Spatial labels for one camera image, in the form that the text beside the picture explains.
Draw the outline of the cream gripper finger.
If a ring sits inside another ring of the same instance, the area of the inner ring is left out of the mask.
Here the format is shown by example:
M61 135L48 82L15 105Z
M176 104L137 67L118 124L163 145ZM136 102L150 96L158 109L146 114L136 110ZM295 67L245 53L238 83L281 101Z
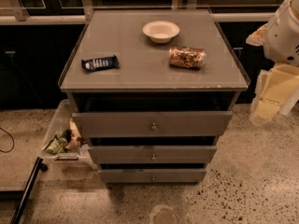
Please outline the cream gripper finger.
M254 98L250 107L249 120L253 125L262 126L270 122L279 110L278 104Z
M246 39L246 43L256 47L262 46L264 42L266 26L267 24L262 25L255 32L249 35Z

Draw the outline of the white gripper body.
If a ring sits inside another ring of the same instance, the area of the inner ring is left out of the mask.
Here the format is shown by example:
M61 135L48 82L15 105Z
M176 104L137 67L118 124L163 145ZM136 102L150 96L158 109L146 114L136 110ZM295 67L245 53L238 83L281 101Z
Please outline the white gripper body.
M259 100L283 107L299 89L299 68L277 63L267 73Z

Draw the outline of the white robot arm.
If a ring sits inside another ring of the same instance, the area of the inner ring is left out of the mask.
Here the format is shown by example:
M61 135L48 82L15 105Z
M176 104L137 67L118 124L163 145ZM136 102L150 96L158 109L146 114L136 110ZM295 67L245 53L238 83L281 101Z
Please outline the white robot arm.
M265 125L280 113L288 115L299 96L299 0L284 0L273 17L253 34L247 44L262 46L275 64L257 78L250 121Z

